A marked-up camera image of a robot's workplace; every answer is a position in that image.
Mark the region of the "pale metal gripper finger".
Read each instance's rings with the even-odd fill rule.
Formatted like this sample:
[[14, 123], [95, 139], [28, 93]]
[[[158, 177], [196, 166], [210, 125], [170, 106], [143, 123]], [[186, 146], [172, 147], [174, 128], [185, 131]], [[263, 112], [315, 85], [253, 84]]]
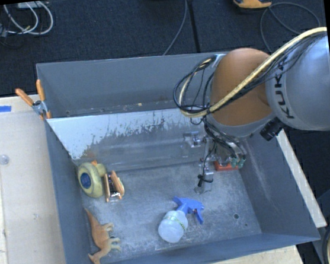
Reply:
[[207, 174], [207, 173], [213, 173], [214, 172], [214, 163], [212, 156], [210, 157], [203, 157], [200, 158], [199, 162], [199, 173], [200, 174]]
[[214, 173], [207, 172], [204, 174], [199, 174], [197, 176], [198, 183], [194, 188], [196, 194], [202, 195], [203, 193], [210, 192], [212, 190], [212, 183], [214, 180]]

